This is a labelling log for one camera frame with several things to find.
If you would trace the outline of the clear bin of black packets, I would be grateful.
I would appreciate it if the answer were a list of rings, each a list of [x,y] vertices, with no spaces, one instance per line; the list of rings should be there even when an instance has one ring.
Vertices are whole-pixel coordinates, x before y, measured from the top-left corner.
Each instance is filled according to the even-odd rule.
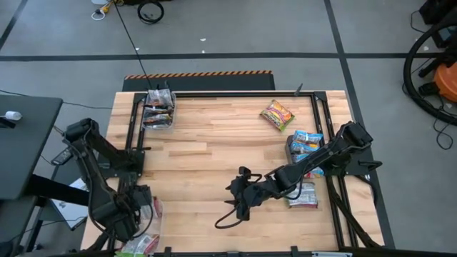
[[[142,126],[143,126],[145,129],[163,130],[163,129],[169,129],[169,128],[171,128],[171,127],[173,126],[173,124],[174,124],[174,117],[175,117],[175,114],[176,114],[176,95],[175,95],[175,93],[172,92],[172,91],[171,91],[171,95],[172,95],[173,103],[174,103],[173,106],[156,106],[156,107],[157,107],[157,108],[160,108],[160,109],[173,109],[173,110],[174,110],[172,114],[169,114],[169,116],[173,119],[172,124],[171,124],[169,127],[167,127],[167,128],[151,128],[151,127],[147,127],[147,126],[143,125],[143,121],[144,121],[146,118],[150,117],[149,115],[146,115],[146,114],[145,114],[145,107],[147,107],[147,106],[148,106],[148,107],[152,107],[152,106],[150,106],[150,105],[147,105],[147,104],[146,104],[146,100],[145,100],[145,102],[144,102],[144,113],[143,113],[142,121],[141,121]]]

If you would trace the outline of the yellow and white power plug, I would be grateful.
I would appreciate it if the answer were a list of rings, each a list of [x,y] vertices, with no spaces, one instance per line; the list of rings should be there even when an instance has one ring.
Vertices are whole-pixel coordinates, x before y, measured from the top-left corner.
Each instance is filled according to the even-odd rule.
[[[91,18],[94,21],[101,21],[105,19],[114,0],[91,0],[91,2],[98,5],[97,9],[91,14]]]

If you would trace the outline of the clear bin of lime packets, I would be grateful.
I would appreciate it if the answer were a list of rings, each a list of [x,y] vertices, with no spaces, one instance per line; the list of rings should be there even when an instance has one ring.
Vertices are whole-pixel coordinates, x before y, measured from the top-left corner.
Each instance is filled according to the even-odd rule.
[[[161,233],[162,233],[162,227],[163,227],[162,224],[164,222],[164,212],[163,212],[163,216],[161,218],[150,218],[150,219],[142,219],[141,212],[140,212],[140,222],[141,223],[139,226],[139,228],[140,228],[139,236],[137,236],[135,238],[138,238],[144,234],[149,234],[149,235],[159,234],[160,239],[161,239]]]

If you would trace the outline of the white papers under desk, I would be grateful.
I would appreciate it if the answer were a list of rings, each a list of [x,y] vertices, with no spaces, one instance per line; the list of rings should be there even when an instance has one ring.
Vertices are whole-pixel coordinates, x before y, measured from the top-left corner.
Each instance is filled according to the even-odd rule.
[[[82,191],[88,191],[86,184],[81,178],[65,182],[67,186],[77,188]],[[87,219],[88,207],[75,203],[68,203],[62,200],[51,199],[52,206],[57,213],[65,220],[67,226],[73,231],[78,228]]]

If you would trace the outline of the black handheld controller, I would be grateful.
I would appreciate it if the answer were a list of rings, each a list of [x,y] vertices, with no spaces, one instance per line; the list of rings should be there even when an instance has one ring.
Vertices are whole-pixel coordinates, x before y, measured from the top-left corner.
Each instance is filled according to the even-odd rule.
[[[62,152],[60,152],[57,156],[55,156],[51,161],[51,165],[53,166],[61,166],[67,163],[73,154],[69,148],[65,148]]]

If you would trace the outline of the gray plastic bin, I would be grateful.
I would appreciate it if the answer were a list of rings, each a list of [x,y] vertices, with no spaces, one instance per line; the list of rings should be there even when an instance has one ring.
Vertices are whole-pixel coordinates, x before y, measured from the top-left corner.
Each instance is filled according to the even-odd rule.
[[[286,152],[286,158],[287,158],[288,164],[294,164],[294,163],[292,163],[292,161],[291,161],[291,154],[292,154],[292,152],[291,152],[291,150],[290,150],[290,145],[291,145],[292,142],[293,142],[293,136],[290,135],[290,136],[287,137],[287,139],[286,139],[286,145],[285,145],[285,152]]]

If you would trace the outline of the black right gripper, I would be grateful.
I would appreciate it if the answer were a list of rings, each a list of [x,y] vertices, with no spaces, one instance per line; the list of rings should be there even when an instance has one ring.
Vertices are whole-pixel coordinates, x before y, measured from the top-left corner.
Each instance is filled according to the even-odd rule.
[[[252,173],[249,168],[240,166],[238,176],[226,187],[235,199],[225,200],[224,203],[236,208],[236,217],[239,220],[249,220],[251,207],[260,206],[264,201],[279,196],[280,187],[272,179],[272,175],[282,168],[283,166],[279,166],[268,173],[264,181],[259,181],[262,178],[261,174]]]

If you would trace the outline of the black desk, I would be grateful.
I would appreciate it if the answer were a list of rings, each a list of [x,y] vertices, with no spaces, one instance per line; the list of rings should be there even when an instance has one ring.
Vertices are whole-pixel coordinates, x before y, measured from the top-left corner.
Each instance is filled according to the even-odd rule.
[[[60,98],[0,95],[0,116],[21,114],[14,128],[0,128],[0,201],[23,194],[62,103]]]

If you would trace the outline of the black hazard-striped floor mat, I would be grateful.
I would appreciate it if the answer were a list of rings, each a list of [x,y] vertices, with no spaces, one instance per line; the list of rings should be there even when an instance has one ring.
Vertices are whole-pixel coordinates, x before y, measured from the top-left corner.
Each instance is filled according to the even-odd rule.
[[[208,71],[128,75],[124,77],[122,91],[161,89],[166,85],[172,91],[274,91],[272,71]]]

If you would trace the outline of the black Maruchan noodle packet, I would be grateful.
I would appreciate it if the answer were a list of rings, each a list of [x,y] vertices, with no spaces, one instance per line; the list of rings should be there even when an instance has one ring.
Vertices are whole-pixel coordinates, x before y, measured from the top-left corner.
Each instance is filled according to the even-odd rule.
[[[173,119],[168,114],[157,114],[150,116],[143,121],[143,125],[156,128],[167,128],[172,124]]]
[[[169,89],[149,90],[146,104],[150,106],[173,106],[173,98]]]
[[[173,109],[160,109],[160,108],[157,108],[156,106],[145,107],[145,114],[149,115],[149,116],[155,116],[155,115],[159,115],[159,114],[172,114],[173,111],[174,111]]]

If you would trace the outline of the orange vacuum cleaner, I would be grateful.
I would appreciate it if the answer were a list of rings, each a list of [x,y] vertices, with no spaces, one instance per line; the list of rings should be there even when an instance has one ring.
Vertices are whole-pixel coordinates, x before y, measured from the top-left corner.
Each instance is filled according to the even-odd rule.
[[[434,82],[438,93],[449,101],[457,103],[457,63],[447,67],[441,64],[435,72]]]

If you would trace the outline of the black equipment case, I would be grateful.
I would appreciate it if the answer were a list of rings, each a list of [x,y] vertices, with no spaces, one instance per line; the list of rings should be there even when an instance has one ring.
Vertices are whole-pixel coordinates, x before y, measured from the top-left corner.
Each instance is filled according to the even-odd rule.
[[[456,23],[432,35],[438,48],[446,48],[451,42],[451,37],[457,33],[457,0],[426,0],[420,7],[419,14],[428,25]]]

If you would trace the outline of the black aluminium table frame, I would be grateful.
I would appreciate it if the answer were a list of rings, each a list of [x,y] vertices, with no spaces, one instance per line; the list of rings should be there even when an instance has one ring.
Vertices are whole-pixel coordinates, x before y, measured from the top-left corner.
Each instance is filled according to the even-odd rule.
[[[252,208],[251,218],[237,223],[225,200],[240,166],[268,173],[285,164],[288,135],[300,129],[326,131],[351,120],[344,91],[328,91],[327,102],[305,92],[180,92],[174,127],[147,131],[144,174],[164,204],[158,253],[203,254],[335,250],[333,214],[324,178],[317,178],[318,208],[289,208],[284,200],[268,200]],[[295,119],[284,131],[260,115],[272,100]]]

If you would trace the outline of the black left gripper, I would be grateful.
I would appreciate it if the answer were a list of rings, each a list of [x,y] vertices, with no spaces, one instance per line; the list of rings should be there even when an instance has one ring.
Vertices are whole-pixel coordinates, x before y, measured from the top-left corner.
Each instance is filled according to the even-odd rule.
[[[152,211],[151,189],[147,185],[133,186],[122,193],[115,193],[103,215],[103,225],[114,230],[119,241],[126,243],[137,238],[141,224],[141,209]]]

